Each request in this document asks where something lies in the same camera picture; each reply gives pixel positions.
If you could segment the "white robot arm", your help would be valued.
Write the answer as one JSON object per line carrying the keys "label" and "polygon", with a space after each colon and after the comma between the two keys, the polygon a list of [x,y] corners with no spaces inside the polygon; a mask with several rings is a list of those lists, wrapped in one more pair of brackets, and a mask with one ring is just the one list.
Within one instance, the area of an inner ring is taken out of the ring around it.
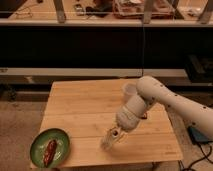
{"label": "white robot arm", "polygon": [[174,110],[183,119],[213,140],[213,109],[169,90],[152,76],[143,76],[136,83],[136,93],[115,114],[115,125],[101,139],[100,146],[110,149],[121,137],[137,128],[142,115],[156,103]]}

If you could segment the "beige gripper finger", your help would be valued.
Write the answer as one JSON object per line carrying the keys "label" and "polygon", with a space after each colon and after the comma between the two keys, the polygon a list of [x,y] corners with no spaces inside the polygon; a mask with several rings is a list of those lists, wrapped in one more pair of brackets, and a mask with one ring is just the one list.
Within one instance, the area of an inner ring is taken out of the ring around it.
{"label": "beige gripper finger", "polygon": [[114,145],[114,144],[116,144],[117,142],[120,142],[121,141],[121,139],[124,137],[124,135],[121,135],[121,136],[119,136],[119,137],[115,137],[112,141],[111,141],[111,147]]}
{"label": "beige gripper finger", "polygon": [[102,139],[101,139],[101,148],[104,150],[108,150],[112,147],[113,137],[110,132],[108,132]]}

